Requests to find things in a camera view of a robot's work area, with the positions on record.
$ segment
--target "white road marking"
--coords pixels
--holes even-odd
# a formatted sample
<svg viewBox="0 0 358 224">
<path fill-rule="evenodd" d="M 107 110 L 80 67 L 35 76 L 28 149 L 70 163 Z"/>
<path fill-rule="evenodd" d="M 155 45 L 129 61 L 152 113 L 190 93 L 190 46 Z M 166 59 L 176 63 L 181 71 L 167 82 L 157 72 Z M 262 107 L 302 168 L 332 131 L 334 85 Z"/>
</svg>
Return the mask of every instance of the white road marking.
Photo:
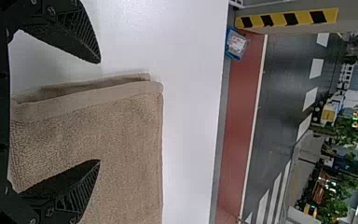
<svg viewBox="0 0 358 224">
<path fill-rule="evenodd" d="M 258 212 L 257 212 L 257 220 L 255 223 L 264 223 L 264 216 L 266 215 L 267 210 L 267 201 L 269 200 L 269 189 L 266 194 L 264 194 L 263 198 L 261 198 L 258 203 Z"/>
<path fill-rule="evenodd" d="M 310 120 L 312 119 L 312 114 L 310 114 L 298 127 L 297 141 L 301 138 L 301 136 L 307 131 L 310 127 Z"/>
<path fill-rule="evenodd" d="M 317 87 L 307 92 L 307 94 L 305 95 L 303 111 L 305 111 L 308 107 L 310 107 L 311 105 L 313 105 L 313 103 L 315 103 L 317 93 L 318 93 Z"/>
<path fill-rule="evenodd" d="M 246 185 L 248 184 L 249 166 L 251 164 L 253 142 L 254 142 L 254 139 L 255 139 L 255 122 L 257 120 L 258 101 L 259 101 L 259 98 L 260 98 L 261 81 L 263 80 L 264 62 L 266 60 L 267 41 L 268 40 L 269 40 L 269 36 L 264 35 L 264 46 L 263 46 L 263 53 L 261 55 L 260 74 L 258 76 L 257 96 L 255 98 L 255 114 L 254 114 L 254 120 L 253 120 L 253 125 L 252 125 L 251 141 L 249 143 L 249 155 L 248 155 L 248 163 L 246 164 L 246 175 L 245 175 L 245 179 L 244 179 L 244 183 L 243 183 L 240 218 L 242 218 L 242 216 L 243 216 L 243 207 L 244 207 L 244 204 L 245 204 Z"/>
<path fill-rule="evenodd" d="M 279 196 L 279 201 L 278 201 L 278 208 L 277 208 L 277 214 L 275 216 L 275 221 L 274 224 L 278 224 L 278 222 L 280 221 L 281 218 L 281 210 L 282 210 L 282 204 L 283 204 L 283 197 L 284 197 L 284 193 L 286 192 L 286 184 L 287 184 L 287 178 L 289 175 L 289 170 L 290 170 L 290 163 L 292 161 L 289 161 L 286 165 L 286 168 L 284 169 L 284 175 L 283 175 L 283 182 L 282 182 L 282 186 L 281 186 L 281 194 Z"/>
<path fill-rule="evenodd" d="M 318 34 L 318 38 L 316 39 L 316 43 L 324 46 L 327 48 L 328 45 L 328 37 L 330 36 L 329 33 L 320 33 Z"/>
<path fill-rule="evenodd" d="M 312 66 L 310 67 L 310 79 L 319 77 L 322 74 L 323 67 L 324 67 L 323 59 L 313 59 Z"/>
<path fill-rule="evenodd" d="M 251 224 L 251 222 L 252 222 L 252 214 L 253 214 L 253 213 L 251 213 L 251 214 L 245 219 L 245 223 L 246 223 L 246 224 Z"/>
<path fill-rule="evenodd" d="M 281 184 L 281 177 L 282 177 L 282 173 L 278 175 L 278 177 L 275 179 L 274 182 L 274 189 L 272 190 L 271 202 L 269 204 L 267 224 L 271 224 L 272 219 L 274 218 L 275 207 L 277 205 L 279 185 Z"/>
</svg>

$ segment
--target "crosswalk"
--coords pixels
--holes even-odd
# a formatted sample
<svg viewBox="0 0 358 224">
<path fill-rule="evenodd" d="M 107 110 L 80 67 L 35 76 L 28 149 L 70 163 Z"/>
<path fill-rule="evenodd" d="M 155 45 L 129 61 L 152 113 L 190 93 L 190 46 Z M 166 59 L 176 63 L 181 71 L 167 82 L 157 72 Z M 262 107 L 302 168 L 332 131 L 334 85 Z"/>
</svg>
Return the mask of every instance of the crosswalk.
<svg viewBox="0 0 358 224">
<path fill-rule="evenodd" d="M 265 220 L 267 221 L 267 224 L 272 224 L 272 223 L 277 224 L 279 222 L 281 211 L 282 211 L 283 199 L 286 191 L 286 185 L 289 178 L 290 165 L 291 165 L 291 161 L 289 161 L 286 164 L 283 176 L 282 173 L 280 173 L 276 177 L 271 196 L 269 196 L 270 189 L 268 189 L 264 194 L 264 196 L 261 198 L 258 204 L 258 210 L 257 210 L 257 216 L 255 222 L 252 222 L 253 213 L 251 213 L 248 215 L 248 217 L 244 220 L 243 223 L 261 224 L 261 223 L 265 223 Z"/>
</svg>

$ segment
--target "yellow and black barrier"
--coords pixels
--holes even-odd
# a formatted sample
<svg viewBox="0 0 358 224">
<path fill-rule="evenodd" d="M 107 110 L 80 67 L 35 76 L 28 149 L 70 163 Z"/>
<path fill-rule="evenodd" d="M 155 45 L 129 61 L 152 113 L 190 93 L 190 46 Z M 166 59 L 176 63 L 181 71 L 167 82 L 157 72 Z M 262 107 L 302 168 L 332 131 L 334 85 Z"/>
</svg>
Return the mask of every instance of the yellow and black barrier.
<svg viewBox="0 0 358 224">
<path fill-rule="evenodd" d="M 322 8 L 292 12 L 276 12 L 263 15 L 239 16 L 235 19 L 238 29 L 267 26 L 295 26 L 336 23 L 338 8 Z"/>
</svg>

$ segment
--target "sidewalk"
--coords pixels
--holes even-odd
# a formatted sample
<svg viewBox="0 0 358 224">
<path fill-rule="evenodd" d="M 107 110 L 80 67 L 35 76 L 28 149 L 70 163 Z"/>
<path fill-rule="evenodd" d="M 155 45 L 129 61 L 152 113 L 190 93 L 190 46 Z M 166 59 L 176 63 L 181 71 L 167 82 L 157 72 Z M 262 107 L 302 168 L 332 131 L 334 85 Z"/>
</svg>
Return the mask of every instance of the sidewalk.
<svg viewBox="0 0 358 224">
<path fill-rule="evenodd" d="M 289 174 L 289 184 L 286 188 L 284 210 L 281 214 L 280 223 L 286 223 L 287 211 L 290 206 L 295 206 L 301 198 L 303 189 L 306 187 L 310 174 L 315 165 L 301 161 L 301 159 L 317 162 L 321 156 L 321 148 L 324 143 L 323 137 L 313 137 L 313 131 L 308 130 L 296 143 L 292 157 L 292 166 Z"/>
</svg>

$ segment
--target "beige towel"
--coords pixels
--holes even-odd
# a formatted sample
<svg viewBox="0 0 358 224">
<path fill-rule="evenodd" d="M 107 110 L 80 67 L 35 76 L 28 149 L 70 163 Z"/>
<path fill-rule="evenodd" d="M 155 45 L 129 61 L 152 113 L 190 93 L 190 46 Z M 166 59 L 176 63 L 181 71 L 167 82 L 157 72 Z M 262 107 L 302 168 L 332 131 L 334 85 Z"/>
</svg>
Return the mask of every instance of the beige towel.
<svg viewBox="0 0 358 224">
<path fill-rule="evenodd" d="M 149 75 L 27 91 L 12 99 L 10 128 L 16 191 L 99 159 L 81 223 L 161 223 L 162 85 Z"/>
</svg>

